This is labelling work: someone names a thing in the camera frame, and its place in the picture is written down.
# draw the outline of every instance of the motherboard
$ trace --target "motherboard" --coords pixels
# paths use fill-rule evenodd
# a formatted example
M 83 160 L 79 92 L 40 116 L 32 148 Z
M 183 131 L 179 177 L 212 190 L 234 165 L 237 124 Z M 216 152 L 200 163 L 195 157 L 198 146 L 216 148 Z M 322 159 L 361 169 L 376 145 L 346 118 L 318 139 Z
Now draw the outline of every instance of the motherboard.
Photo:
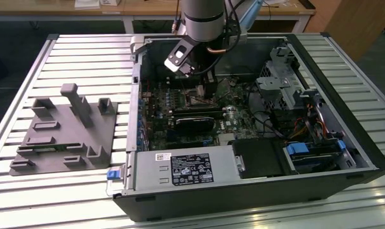
M 246 105 L 247 84 L 219 79 L 208 99 L 199 90 L 183 85 L 174 89 L 167 81 L 143 93 L 150 150 L 224 146 L 259 136 Z

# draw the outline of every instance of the copper pipe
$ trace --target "copper pipe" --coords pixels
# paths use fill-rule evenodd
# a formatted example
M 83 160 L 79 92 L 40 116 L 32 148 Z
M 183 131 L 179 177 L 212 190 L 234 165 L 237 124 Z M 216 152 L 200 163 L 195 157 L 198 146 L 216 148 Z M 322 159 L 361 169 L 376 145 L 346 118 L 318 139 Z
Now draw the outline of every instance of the copper pipe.
M 207 52 L 211 53 L 211 54 L 222 54 L 222 53 L 226 53 L 226 49 L 215 50 L 215 49 L 211 49 L 210 47 L 207 47 L 206 50 L 207 50 Z

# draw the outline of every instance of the wooden cabinet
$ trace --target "wooden cabinet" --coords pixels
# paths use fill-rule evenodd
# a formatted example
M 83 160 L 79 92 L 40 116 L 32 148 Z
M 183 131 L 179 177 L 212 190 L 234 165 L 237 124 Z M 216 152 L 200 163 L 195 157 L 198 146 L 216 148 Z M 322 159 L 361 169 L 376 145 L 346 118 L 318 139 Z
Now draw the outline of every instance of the wooden cabinet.
M 310 0 L 317 8 L 305 32 L 327 32 L 357 61 L 385 28 L 385 0 Z

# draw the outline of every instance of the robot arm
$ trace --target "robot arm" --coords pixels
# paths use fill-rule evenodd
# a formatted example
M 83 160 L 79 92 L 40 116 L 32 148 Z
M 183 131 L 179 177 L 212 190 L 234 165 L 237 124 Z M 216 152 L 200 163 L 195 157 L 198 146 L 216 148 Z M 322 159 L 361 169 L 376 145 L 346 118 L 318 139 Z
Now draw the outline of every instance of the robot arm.
M 187 36 L 167 56 L 164 65 L 180 74 L 199 76 L 203 96 L 216 90 L 215 65 L 251 27 L 263 0 L 182 0 Z
M 168 69 L 174 72 L 180 70 L 194 47 L 202 43 L 207 43 L 206 49 L 211 54 L 224 53 L 227 48 L 214 50 L 210 46 L 216 46 L 216 43 L 218 46 L 219 43 L 230 46 L 230 43 L 235 42 L 238 33 L 251 27 L 262 2 L 263 0 L 182 0 L 180 26 L 186 27 L 187 37 L 168 55 L 164 62 Z M 190 76 L 192 70 L 195 67 L 186 66 L 182 68 L 182 73 Z

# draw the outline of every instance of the floor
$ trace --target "floor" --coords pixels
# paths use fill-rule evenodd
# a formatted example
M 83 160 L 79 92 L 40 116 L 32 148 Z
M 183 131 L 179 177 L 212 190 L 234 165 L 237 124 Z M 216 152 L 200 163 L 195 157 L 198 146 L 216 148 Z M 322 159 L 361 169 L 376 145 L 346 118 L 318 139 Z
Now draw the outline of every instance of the floor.
M 135 23 L 135 32 L 170 32 L 171 23 Z M 0 121 L 29 71 L 48 34 L 123 33 L 119 21 L 40 22 L 33 30 L 28 22 L 0 22 L 0 58 L 8 77 L 0 80 Z M 357 63 L 385 94 L 385 36 L 380 36 Z

